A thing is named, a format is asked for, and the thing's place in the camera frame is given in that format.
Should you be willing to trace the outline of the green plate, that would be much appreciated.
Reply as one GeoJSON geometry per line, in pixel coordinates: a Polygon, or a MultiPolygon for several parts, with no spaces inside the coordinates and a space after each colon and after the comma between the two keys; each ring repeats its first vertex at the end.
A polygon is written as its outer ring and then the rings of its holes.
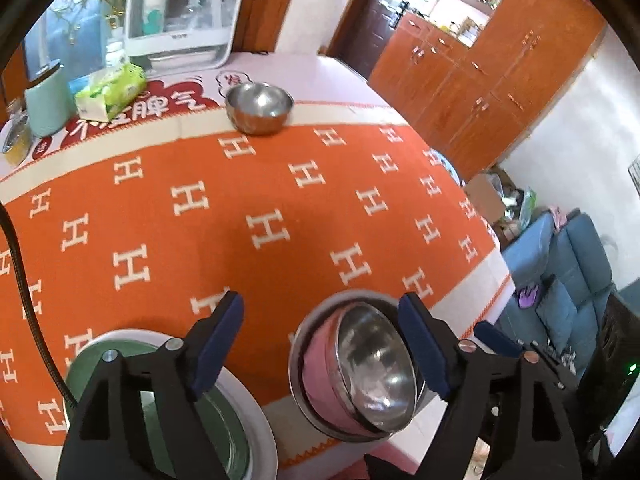
{"type": "MultiPolygon", "coordinates": [[[[106,350],[115,349],[123,356],[137,356],[138,354],[152,353],[157,347],[158,344],[129,338],[109,339],[90,344],[76,356],[73,362],[68,364],[65,377],[66,385],[79,401],[96,364],[106,350]]],[[[142,391],[140,402],[154,464],[164,474],[175,477],[174,467],[169,459],[166,444],[160,431],[154,393],[142,391]]],[[[243,479],[250,464],[250,447],[239,417],[235,414],[231,404],[214,387],[198,399],[195,408],[228,477],[243,479]]]]}

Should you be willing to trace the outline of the pink steel bowl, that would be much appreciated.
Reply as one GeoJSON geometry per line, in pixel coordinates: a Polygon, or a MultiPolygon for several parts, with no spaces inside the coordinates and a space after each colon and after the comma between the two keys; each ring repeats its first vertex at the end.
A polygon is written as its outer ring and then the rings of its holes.
{"type": "Polygon", "coordinates": [[[337,308],[312,333],[303,356],[303,385],[312,409],[333,430],[349,437],[379,439],[385,432],[375,429],[349,404],[337,366],[338,322],[348,307],[355,307],[355,304],[337,308]]]}

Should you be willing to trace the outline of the plain white plate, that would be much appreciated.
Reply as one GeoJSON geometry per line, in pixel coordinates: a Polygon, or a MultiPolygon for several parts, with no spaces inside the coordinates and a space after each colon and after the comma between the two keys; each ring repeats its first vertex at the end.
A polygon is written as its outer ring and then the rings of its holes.
{"type": "MultiPolygon", "coordinates": [[[[84,349],[89,347],[90,344],[116,338],[137,339],[150,344],[158,344],[158,347],[170,339],[168,335],[153,332],[152,330],[127,328],[126,330],[112,330],[102,334],[90,341],[84,349]]],[[[226,368],[220,371],[215,387],[231,404],[247,437],[248,446],[250,447],[250,464],[243,479],[276,478],[278,475],[276,441],[267,417],[254,399],[254,396],[226,368]]]]}

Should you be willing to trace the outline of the large steel bowl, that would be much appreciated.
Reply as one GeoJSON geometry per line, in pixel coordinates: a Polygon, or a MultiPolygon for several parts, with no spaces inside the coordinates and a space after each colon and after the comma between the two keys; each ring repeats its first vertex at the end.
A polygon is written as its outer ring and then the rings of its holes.
{"type": "Polygon", "coordinates": [[[295,404],[322,434],[376,442],[404,430],[434,399],[398,323],[398,300],[351,289],[314,307],[288,356],[295,404]]]}

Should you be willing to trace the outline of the small copper steel bowl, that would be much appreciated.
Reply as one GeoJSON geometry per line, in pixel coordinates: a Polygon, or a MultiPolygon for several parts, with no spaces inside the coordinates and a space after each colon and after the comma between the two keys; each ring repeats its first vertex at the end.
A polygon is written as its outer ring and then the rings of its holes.
{"type": "Polygon", "coordinates": [[[288,92],[265,82],[237,84],[226,95],[226,111],[232,126],[249,136],[271,136],[281,131],[294,104],[288,92]]]}

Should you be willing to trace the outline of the blue sofa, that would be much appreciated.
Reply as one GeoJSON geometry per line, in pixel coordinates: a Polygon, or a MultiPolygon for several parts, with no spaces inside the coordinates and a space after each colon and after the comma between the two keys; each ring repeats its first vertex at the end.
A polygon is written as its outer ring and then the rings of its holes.
{"type": "Polygon", "coordinates": [[[496,326],[514,341],[567,356],[577,376],[597,348],[615,286],[600,236],[588,214],[574,210],[555,227],[545,212],[503,252],[515,292],[496,326]]]}

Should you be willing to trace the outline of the cardboard box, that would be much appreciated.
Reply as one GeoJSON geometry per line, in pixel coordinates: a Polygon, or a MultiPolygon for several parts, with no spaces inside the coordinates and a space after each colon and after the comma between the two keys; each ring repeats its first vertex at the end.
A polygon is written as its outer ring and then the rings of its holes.
{"type": "Polygon", "coordinates": [[[531,188],[518,188],[501,169],[477,174],[463,189],[501,250],[532,222],[537,194],[531,188]]]}

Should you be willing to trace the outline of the orange H-pattern blanket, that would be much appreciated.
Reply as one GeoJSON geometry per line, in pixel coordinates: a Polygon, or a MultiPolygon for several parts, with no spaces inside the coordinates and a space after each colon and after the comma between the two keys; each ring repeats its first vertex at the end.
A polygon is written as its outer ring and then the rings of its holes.
{"type": "Polygon", "coordinates": [[[111,330],[181,336],[239,292],[226,365],[264,410],[284,478],[328,478],[361,455],[290,395],[292,336],[314,307],[415,292],[468,336],[513,292],[462,187],[382,106],[305,103],[266,138],[236,132],[221,108],[130,122],[15,170],[1,200],[61,372],[111,330]]]}

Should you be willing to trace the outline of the wooden cabinet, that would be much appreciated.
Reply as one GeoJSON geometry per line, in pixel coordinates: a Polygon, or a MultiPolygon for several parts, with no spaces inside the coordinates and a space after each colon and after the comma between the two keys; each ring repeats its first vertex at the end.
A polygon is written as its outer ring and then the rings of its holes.
{"type": "Polygon", "coordinates": [[[544,116],[604,29],[589,0],[502,0],[467,47],[408,13],[368,84],[469,179],[544,116]]]}

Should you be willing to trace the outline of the yellow tin can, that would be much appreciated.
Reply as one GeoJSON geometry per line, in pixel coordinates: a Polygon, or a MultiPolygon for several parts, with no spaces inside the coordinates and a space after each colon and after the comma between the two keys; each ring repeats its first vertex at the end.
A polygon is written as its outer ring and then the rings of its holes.
{"type": "Polygon", "coordinates": [[[26,117],[12,116],[4,125],[2,131],[6,137],[2,144],[2,156],[11,168],[16,168],[24,162],[32,148],[32,132],[26,117]]]}

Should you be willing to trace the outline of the dark brown door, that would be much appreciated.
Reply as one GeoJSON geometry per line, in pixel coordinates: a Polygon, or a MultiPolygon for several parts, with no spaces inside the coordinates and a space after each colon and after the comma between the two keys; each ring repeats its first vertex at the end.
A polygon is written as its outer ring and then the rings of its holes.
{"type": "Polygon", "coordinates": [[[321,52],[367,79],[400,18],[420,0],[347,0],[329,44],[321,52]]]}

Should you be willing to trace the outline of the mint green canister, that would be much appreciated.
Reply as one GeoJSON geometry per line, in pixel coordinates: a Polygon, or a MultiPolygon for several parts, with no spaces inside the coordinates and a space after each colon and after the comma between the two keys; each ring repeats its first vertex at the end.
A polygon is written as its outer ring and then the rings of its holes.
{"type": "Polygon", "coordinates": [[[29,128],[42,139],[61,130],[76,113],[64,65],[50,62],[35,76],[24,92],[29,128]]]}

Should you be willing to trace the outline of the green tissue pack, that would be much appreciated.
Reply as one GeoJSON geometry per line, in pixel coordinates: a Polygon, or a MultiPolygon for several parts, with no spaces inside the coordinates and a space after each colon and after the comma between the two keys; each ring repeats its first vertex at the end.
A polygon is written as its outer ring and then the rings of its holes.
{"type": "Polygon", "coordinates": [[[142,67],[124,63],[91,75],[74,95],[77,115],[89,122],[110,122],[146,87],[142,67]]]}

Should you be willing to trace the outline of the pink printed tablecloth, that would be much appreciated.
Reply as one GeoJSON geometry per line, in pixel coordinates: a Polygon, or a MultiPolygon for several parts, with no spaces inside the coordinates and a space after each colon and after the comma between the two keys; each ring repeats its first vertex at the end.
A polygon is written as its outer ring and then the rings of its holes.
{"type": "Polygon", "coordinates": [[[266,82],[294,99],[292,125],[405,125],[407,122],[366,81],[334,58],[303,54],[239,53],[221,68],[197,67],[149,76],[148,86],[111,122],[87,122],[74,117],[53,136],[34,143],[21,165],[1,162],[1,179],[58,151],[102,138],[119,130],[146,125],[166,128],[160,140],[175,141],[233,129],[226,95],[242,82],[266,82]]]}

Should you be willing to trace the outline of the white dish rack box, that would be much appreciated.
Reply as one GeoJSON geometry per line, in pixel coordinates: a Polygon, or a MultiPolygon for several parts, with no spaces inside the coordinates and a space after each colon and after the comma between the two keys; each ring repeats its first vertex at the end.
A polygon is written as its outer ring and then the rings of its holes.
{"type": "Polygon", "coordinates": [[[147,72],[226,64],[242,0],[126,0],[124,50],[147,72]]]}

